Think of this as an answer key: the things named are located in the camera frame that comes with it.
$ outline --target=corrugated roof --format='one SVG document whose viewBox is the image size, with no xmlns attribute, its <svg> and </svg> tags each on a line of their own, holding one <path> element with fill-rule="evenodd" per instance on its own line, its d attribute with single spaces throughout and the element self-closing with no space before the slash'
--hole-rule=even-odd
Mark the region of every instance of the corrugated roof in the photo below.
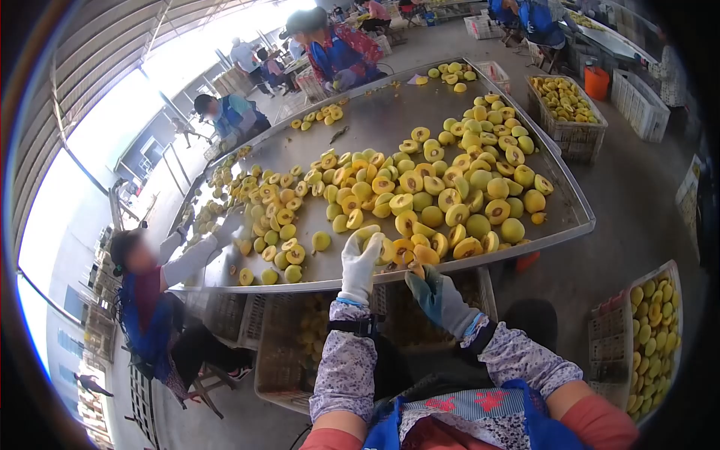
<svg viewBox="0 0 720 450">
<path fill-rule="evenodd" d="M 53 73 L 66 134 L 127 74 L 148 48 L 257 0 L 88 0 L 58 43 L 48 74 L 32 95 L 17 158 L 12 230 L 15 256 L 40 183 L 62 147 L 54 113 Z"/>
</svg>

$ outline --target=gloved hand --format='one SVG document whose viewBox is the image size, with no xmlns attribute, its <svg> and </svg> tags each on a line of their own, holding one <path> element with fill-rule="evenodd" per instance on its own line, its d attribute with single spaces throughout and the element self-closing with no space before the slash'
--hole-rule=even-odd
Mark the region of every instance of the gloved hand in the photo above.
<svg viewBox="0 0 720 450">
<path fill-rule="evenodd" d="M 430 264 L 423 265 L 423 270 L 424 280 L 411 271 L 405 272 L 405 283 L 428 318 L 460 341 L 473 331 L 482 313 L 462 301 L 449 276 L 440 275 Z"/>
<path fill-rule="evenodd" d="M 228 213 L 225 217 L 225 221 L 220 226 L 220 229 L 213 234 L 217 239 L 217 248 L 224 248 L 233 242 L 233 233 L 240 228 L 243 224 L 243 214 L 236 210 L 232 213 Z"/>
<path fill-rule="evenodd" d="M 335 81 L 338 82 L 337 90 L 347 91 L 355 84 L 357 78 L 357 74 L 348 68 L 337 72 L 335 74 Z"/>
<path fill-rule="evenodd" d="M 332 84 L 331 82 L 326 81 L 324 86 L 325 86 L 325 90 L 326 90 L 327 92 L 330 92 L 331 94 L 337 94 L 337 93 L 338 93 L 338 92 L 335 90 L 335 88 L 333 88 L 333 84 Z"/>
<path fill-rule="evenodd" d="M 367 236 L 371 238 L 363 252 L 361 246 Z M 350 236 L 341 257 L 343 287 L 338 298 L 351 300 L 363 306 L 369 305 L 367 297 L 372 292 L 372 272 L 375 269 L 375 260 L 380 256 L 384 238 L 385 234 L 380 233 L 380 225 L 360 228 Z"/>
</svg>

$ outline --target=person walking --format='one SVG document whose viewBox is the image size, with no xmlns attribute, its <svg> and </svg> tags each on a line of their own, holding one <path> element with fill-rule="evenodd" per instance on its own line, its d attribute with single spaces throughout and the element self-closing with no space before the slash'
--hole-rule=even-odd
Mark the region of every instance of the person walking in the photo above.
<svg viewBox="0 0 720 450">
<path fill-rule="evenodd" d="M 260 64 L 253 56 L 253 46 L 247 42 L 243 42 L 239 37 L 233 38 L 233 49 L 230 50 L 230 60 L 235 64 L 235 68 L 244 76 L 247 76 L 251 83 L 260 89 L 260 92 L 267 95 L 271 99 L 275 98 L 275 94 L 270 92 L 265 86 L 263 80 L 263 72 L 260 70 Z"/>
<path fill-rule="evenodd" d="M 189 125 L 187 123 L 183 123 L 180 119 L 177 117 L 173 117 L 170 119 L 170 122 L 175 127 L 175 134 L 176 135 L 184 135 L 185 141 L 187 142 L 187 148 L 191 148 L 192 145 L 190 145 L 190 138 L 189 135 L 197 136 L 198 138 L 203 138 L 207 141 L 208 144 L 212 144 L 212 141 L 210 138 L 206 138 L 205 136 L 196 133 L 195 131 L 191 130 Z"/>
<path fill-rule="evenodd" d="M 113 394 L 104 390 L 99 384 L 97 384 L 95 381 L 97 378 L 94 375 L 78 375 L 77 373 L 73 373 L 73 377 L 80 382 L 80 385 L 86 391 L 97 392 L 98 394 L 103 394 L 106 397 L 114 397 Z"/>
</svg>

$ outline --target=gray glove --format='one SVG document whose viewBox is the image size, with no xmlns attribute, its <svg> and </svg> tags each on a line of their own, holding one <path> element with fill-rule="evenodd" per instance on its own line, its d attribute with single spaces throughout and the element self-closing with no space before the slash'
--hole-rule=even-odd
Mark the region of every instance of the gray glove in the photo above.
<svg viewBox="0 0 720 450">
<path fill-rule="evenodd" d="M 472 325 L 482 313 L 462 301 L 449 276 L 440 275 L 430 264 L 423 265 L 423 270 L 424 280 L 406 271 L 405 283 L 428 318 L 460 341 L 473 331 Z"/>
<path fill-rule="evenodd" d="M 214 232 L 217 239 L 217 248 L 225 248 L 233 242 L 233 233 L 243 224 L 243 214 L 240 211 L 228 213 L 220 229 Z"/>
</svg>

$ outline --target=forearm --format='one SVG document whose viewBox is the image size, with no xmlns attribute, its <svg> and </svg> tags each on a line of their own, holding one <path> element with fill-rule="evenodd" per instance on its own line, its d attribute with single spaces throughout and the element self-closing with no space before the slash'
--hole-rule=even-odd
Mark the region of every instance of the forearm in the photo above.
<svg viewBox="0 0 720 450">
<path fill-rule="evenodd" d="M 477 326 L 490 324 L 489 320 L 481 320 Z M 482 329 L 475 335 L 482 338 Z M 508 330 L 504 322 L 498 323 L 477 360 L 486 364 L 487 373 L 497 386 L 512 379 L 522 379 L 529 387 L 540 391 L 545 400 L 562 385 L 582 380 L 582 370 L 575 363 L 532 341 L 522 330 Z"/>
<path fill-rule="evenodd" d="M 189 276 L 205 267 L 217 253 L 217 239 L 208 235 L 194 246 L 187 249 L 177 259 L 164 264 L 160 269 L 160 292 L 170 286 L 186 280 Z"/>
<path fill-rule="evenodd" d="M 367 307 L 338 301 L 330 305 L 330 320 L 359 320 L 369 316 Z M 373 371 L 376 360 L 377 352 L 372 339 L 331 331 L 323 347 L 315 392 L 310 398 L 313 423 L 333 411 L 348 411 L 369 422 L 375 391 Z"/>
<path fill-rule="evenodd" d="M 181 228 L 178 228 L 177 230 L 173 231 L 173 233 L 160 244 L 160 251 L 158 252 L 158 264 L 163 265 L 168 262 L 170 257 L 173 256 L 173 252 L 175 251 L 175 249 L 178 248 L 183 243 L 183 241 L 185 241 L 185 236 L 182 235 L 180 230 Z"/>
</svg>

